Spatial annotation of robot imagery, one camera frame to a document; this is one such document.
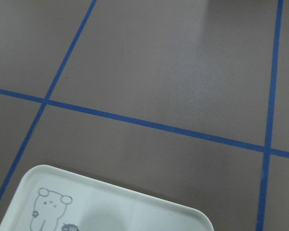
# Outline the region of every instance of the blue tape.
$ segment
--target blue tape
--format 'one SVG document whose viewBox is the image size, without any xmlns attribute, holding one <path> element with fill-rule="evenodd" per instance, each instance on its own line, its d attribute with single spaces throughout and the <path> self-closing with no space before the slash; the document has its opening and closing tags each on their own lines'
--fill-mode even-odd
<svg viewBox="0 0 289 231">
<path fill-rule="evenodd" d="M 14 161 L 13 161 L 13 163 L 12 163 L 12 165 L 11 165 L 9 171 L 8 171 L 8 174 L 6 175 L 2 186 L 0 187 L 0 201 L 1 201 L 2 196 L 3 196 L 3 194 L 4 194 L 5 190 L 6 190 L 6 187 L 8 186 L 8 184 L 9 184 L 9 182 L 11 180 L 11 177 L 13 176 L 14 171 L 15 171 L 15 169 L 16 169 L 16 167 L 17 167 L 17 165 L 18 165 L 18 163 L 19 163 L 19 161 L 20 161 L 20 159 L 21 159 L 21 157 L 22 157 L 22 155 L 24 153 L 24 150 L 25 150 L 25 148 L 26 148 L 26 146 L 27 146 L 27 144 L 28 144 L 28 142 L 29 142 L 29 140 L 30 140 L 30 138 L 32 136 L 34 128 L 36 127 L 41 115 L 43 114 L 43 111 L 44 111 L 44 109 L 46 107 L 46 102 L 50 98 L 50 96 L 51 96 L 51 94 L 52 94 L 52 92 L 53 92 L 53 90 L 54 90 L 54 88 L 55 88 L 55 86 L 56 86 L 56 84 L 57 84 L 57 82 L 58 82 L 58 80 L 60 78 L 60 75 L 61 75 L 61 73 L 62 73 L 62 71 L 63 71 L 63 69 L 64 69 L 64 67 L 65 67 L 65 65 L 66 65 L 66 63 L 67 63 L 67 61 L 68 61 L 68 59 L 69 59 L 69 57 L 70 57 L 75 45 L 76 45 L 76 43 L 77 43 L 77 41 L 78 41 L 78 38 L 79 38 L 81 32 L 83 31 L 83 28 L 84 28 L 86 22 L 88 21 L 88 18 L 89 18 L 90 14 L 91 14 L 94 6 L 95 6 L 95 3 L 96 3 L 96 0 L 93 0 L 91 2 L 90 6 L 89 6 L 89 8 L 88 8 L 88 10 L 87 10 L 87 12 L 85 14 L 85 17 L 82 20 L 82 22 L 81 22 L 81 24 L 80 24 L 80 26 L 79 26 L 79 28 L 77 30 L 77 33 L 76 33 L 71 45 L 69 46 L 69 48 L 68 48 L 68 50 L 66 52 L 66 55 L 65 55 L 61 65 L 60 65 L 60 67 L 59 67 L 59 69 L 58 69 L 58 71 L 57 71 L 57 73 L 56 73 L 56 75 L 55 75 L 55 77 L 54 77 L 54 79 L 53 79 L 53 81 L 52 81 L 47 93 L 46 93 L 46 96 L 45 96 L 44 99 L 42 99 L 42 101 L 40 101 L 40 98 L 38 98 L 38 97 L 27 96 L 27 95 L 20 94 L 20 93 L 14 93 L 14 92 L 10 92 L 10 91 L 0 90 L 0 94 L 10 95 L 10 96 L 13 96 L 13 97 L 26 99 L 26 100 L 42 102 L 42 104 L 41 104 L 41 106 L 40 106 L 40 108 L 39 108 L 39 110 L 38 110 L 38 112 L 37 112 L 32 124 L 30 126 L 30 129 L 29 129 L 28 133 L 26 134 L 26 137 L 25 137 L 24 141 L 22 142 L 22 144 L 20 146 L 20 149 L 19 149 L 19 151 L 18 151 L 18 153 L 17 153 L 17 155 L 16 155 L 16 157 L 15 157 L 15 159 L 14 159 Z"/>
<path fill-rule="evenodd" d="M 69 57 L 70 57 L 75 45 L 76 45 L 76 43 L 77 43 L 77 41 L 78 41 L 78 39 L 79 39 L 79 37 L 80 37 L 80 35 L 82 33 L 87 21 L 88 21 L 88 18 L 90 16 L 95 4 L 96 4 L 96 1 L 97 0 L 93 0 L 92 3 L 90 4 L 90 6 L 89 6 L 89 8 L 87 10 L 87 13 L 86 13 L 85 17 L 83 18 L 83 20 L 82 20 L 82 22 L 81 22 L 81 24 L 80 24 L 80 26 L 79 26 L 79 28 L 77 30 L 77 33 L 74 36 L 74 39 L 73 39 L 71 45 L 69 46 L 69 48 L 68 48 L 68 50 L 66 52 L 66 55 L 65 55 L 61 65 L 60 65 L 60 67 L 59 67 L 59 69 L 57 71 L 57 74 L 55 75 L 55 77 L 53 79 L 53 82 L 50 85 L 50 87 L 49 87 L 49 89 L 48 89 L 48 91 L 46 93 L 46 96 L 45 96 L 46 100 L 50 98 L 50 96 L 51 96 L 51 94 L 52 94 L 52 92 L 53 92 L 53 90 L 54 90 L 54 88 L 55 88 L 55 86 L 56 86 L 56 84 L 57 84 L 62 72 L 63 72 L 63 69 L 64 69 L 64 67 L 65 67 L 65 65 L 66 65 L 66 63 L 67 63 L 67 61 L 68 61 L 68 59 L 69 59 Z"/>
<path fill-rule="evenodd" d="M 289 152 L 287 151 L 282 151 L 279 149 L 271 149 L 271 155 L 276 155 L 276 156 L 280 156 L 280 157 L 284 157 L 284 158 L 289 158 Z"/>
<path fill-rule="evenodd" d="M 205 134 L 205 133 L 201 133 L 201 132 L 197 132 L 197 131 L 191 131 L 191 130 L 187 130 L 187 129 L 183 129 L 183 128 L 177 128 L 177 127 L 168 126 L 168 125 L 164 125 L 164 124 L 149 122 L 146 120 L 136 119 L 136 118 L 127 117 L 127 116 L 123 116 L 123 115 L 117 115 L 117 114 L 113 114 L 113 113 L 109 113 L 109 112 L 98 111 L 98 110 L 94 110 L 94 109 L 90 109 L 90 108 L 86 108 L 86 107 L 81 107 L 81 106 L 76 106 L 76 105 L 72 105 L 72 104 L 68 104 L 68 103 L 61 103 L 61 102 L 49 100 L 47 102 L 47 104 L 52 105 L 52 106 L 56 106 L 56 107 L 61 107 L 61 108 L 73 110 L 73 111 L 77 111 L 77 112 L 87 113 L 90 115 L 101 116 L 101 117 L 119 120 L 119 121 L 131 123 L 131 124 L 137 124 L 140 126 L 145 126 L 145 127 L 155 128 L 155 129 L 168 131 L 168 132 L 173 132 L 173 133 L 177 133 L 177 134 L 181 134 L 181 135 L 185 135 L 185 136 L 195 137 L 195 138 L 202 139 L 202 140 L 213 141 L 213 142 L 217 142 L 217 143 L 227 144 L 227 145 L 240 147 L 240 148 L 244 148 L 244 149 L 249 149 L 249 150 L 253 150 L 253 151 L 258 151 L 258 152 L 264 151 L 264 148 L 262 146 L 259 146 L 256 144 L 231 140 L 231 139 L 227 139 L 227 138 L 223 138 L 223 137 L 219 137 L 219 136 L 213 136 L 213 135 L 209 135 L 209 134 Z"/>
<path fill-rule="evenodd" d="M 12 96 L 12 97 L 23 99 L 23 100 L 29 100 L 29 101 L 33 101 L 37 103 L 42 103 L 44 100 L 43 98 L 39 98 L 39 97 L 31 96 L 31 95 L 25 95 L 25 94 L 21 94 L 21 93 L 9 91 L 9 90 L 3 90 L 3 89 L 0 89 L 0 94 Z"/>
<path fill-rule="evenodd" d="M 24 150 L 25 150 L 30 138 L 31 138 L 31 135 L 32 135 L 32 133 L 34 131 L 34 128 L 36 127 L 36 124 L 38 123 L 38 121 L 39 121 L 39 119 L 40 119 L 40 117 L 41 117 L 41 115 L 42 115 L 42 113 L 43 113 L 43 111 L 45 109 L 45 106 L 46 106 L 46 104 L 43 103 L 41 105 L 41 107 L 39 108 L 38 113 L 36 114 L 32 124 L 31 124 L 31 126 L 29 128 L 29 131 L 26 134 L 25 139 L 24 139 L 23 143 L 21 144 L 20 149 L 19 149 L 19 151 L 18 151 L 18 153 L 17 153 L 17 155 L 16 155 L 16 157 L 15 157 L 15 159 L 14 159 L 14 161 L 13 161 L 13 163 L 12 163 L 12 165 L 11 165 L 9 171 L 8 171 L 8 174 L 6 175 L 6 177 L 5 177 L 4 181 L 3 181 L 3 184 L 0 187 L 0 201 L 2 199 L 2 196 L 3 196 L 4 192 L 5 192 L 6 187 L 8 186 L 8 184 L 9 184 L 9 182 L 11 180 L 11 177 L 13 176 L 13 173 L 14 173 L 16 167 L 17 167 L 17 164 L 18 164 L 18 162 L 19 162 L 19 160 L 20 160 L 20 158 L 21 158 L 21 156 L 22 156 L 22 154 L 23 154 L 23 152 L 24 152 Z"/>
<path fill-rule="evenodd" d="M 270 152 L 271 152 L 271 145 L 272 145 L 274 107 L 275 107 L 275 96 L 276 96 L 276 80 L 277 80 L 277 67 L 278 67 L 278 50 L 279 50 L 279 38 L 280 38 L 282 11 L 283 11 L 283 0 L 278 0 L 276 23 L 275 23 L 275 34 L 274 34 L 274 45 L 273 45 L 270 94 L 269 94 L 268 114 L 267 114 L 266 132 L 265 132 L 265 145 L 264 145 L 265 151 L 263 153 L 262 180 L 261 180 L 261 185 L 260 185 L 256 231 L 263 231 L 263 225 L 264 225 L 266 195 L 267 195 L 267 187 L 268 187 L 269 168 L 270 168 Z"/>
</svg>

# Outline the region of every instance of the gray linoleum floor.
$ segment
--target gray linoleum floor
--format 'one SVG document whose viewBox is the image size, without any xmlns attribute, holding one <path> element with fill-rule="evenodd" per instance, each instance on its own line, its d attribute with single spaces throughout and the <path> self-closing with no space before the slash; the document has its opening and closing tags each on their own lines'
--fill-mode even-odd
<svg viewBox="0 0 289 231">
<path fill-rule="evenodd" d="M 0 1 L 0 222 L 40 164 L 289 231 L 289 0 Z"/>
</svg>

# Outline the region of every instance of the gray floor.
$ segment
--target gray floor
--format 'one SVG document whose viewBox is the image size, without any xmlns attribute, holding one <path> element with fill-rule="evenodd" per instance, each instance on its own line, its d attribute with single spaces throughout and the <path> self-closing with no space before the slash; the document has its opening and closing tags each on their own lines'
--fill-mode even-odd
<svg viewBox="0 0 289 231">
<path fill-rule="evenodd" d="M 289 0 L 272 147 L 277 1 L 98 0 L 57 75 L 55 103 L 38 113 L 90 4 L 0 1 L 0 188 L 22 155 L 0 222 L 22 176 L 48 164 L 199 209 L 216 231 L 256 230 L 268 149 L 257 231 L 289 231 Z"/>
</svg>

